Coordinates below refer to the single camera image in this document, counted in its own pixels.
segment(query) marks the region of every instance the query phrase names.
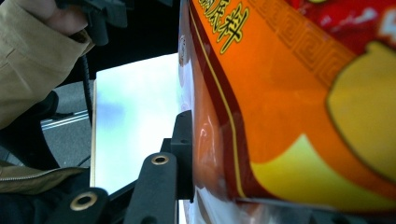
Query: jacket sleeve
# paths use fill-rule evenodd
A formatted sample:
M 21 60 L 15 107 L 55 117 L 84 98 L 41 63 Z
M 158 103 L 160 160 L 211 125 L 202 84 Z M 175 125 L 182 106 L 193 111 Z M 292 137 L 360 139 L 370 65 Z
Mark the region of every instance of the jacket sleeve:
M 50 29 L 12 0 L 0 5 L 0 130 L 46 98 L 92 47 Z

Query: person's arm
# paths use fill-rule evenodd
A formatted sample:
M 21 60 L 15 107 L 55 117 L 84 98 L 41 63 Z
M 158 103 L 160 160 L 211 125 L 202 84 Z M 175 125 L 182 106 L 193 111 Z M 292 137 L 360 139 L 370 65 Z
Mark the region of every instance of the person's arm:
M 75 8 L 54 0 L 6 0 L 0 5 L 0 130 L 42 101 L 92 47 Z

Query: orange packaging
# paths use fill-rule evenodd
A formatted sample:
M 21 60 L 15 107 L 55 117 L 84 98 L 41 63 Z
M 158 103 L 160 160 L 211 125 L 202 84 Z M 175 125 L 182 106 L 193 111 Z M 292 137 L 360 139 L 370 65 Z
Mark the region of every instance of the orange packaging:
M 182 1 L 180 101 L 193 112 L 195 184 L 220 199 L 394 213 L 396 5 L 376 12 L 362 53 L 304 6 Z

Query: gray floor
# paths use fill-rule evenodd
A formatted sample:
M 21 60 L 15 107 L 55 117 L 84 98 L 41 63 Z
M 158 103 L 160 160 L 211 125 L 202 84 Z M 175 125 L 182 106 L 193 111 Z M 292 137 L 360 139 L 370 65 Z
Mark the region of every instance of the gray floor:
M 69 84 L 55 91 L 59 96 L 58 113 L 76 113 L 87 110 L 82 82 Z M 49 128 L 43 133 L 61 167 L 76 166 L 91 154 L 92 130 L 87 116 L 79 121 Z M 8 155 L 7 161 L 21 165 L 11 154 Z M 81 166 L 90 166 L 90 160 L 85 161 Z

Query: tan jacket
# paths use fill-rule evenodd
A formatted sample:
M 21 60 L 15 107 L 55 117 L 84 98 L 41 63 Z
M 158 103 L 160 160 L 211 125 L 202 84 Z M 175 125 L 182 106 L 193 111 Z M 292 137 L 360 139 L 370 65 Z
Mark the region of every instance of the tan jacket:
M 66 79 L 78 57 L 92 47 L 81 33 L 84 43 L 51 30 L 12 0 L 0 5 L 0 129 Z M 37 194 L 82 171 L 42 172 L 0 161 L 0 193 Z
M 0 129 L 44 100 L 91 47 L 88 36 L 78 43 L 6 0 L 0 6 Z

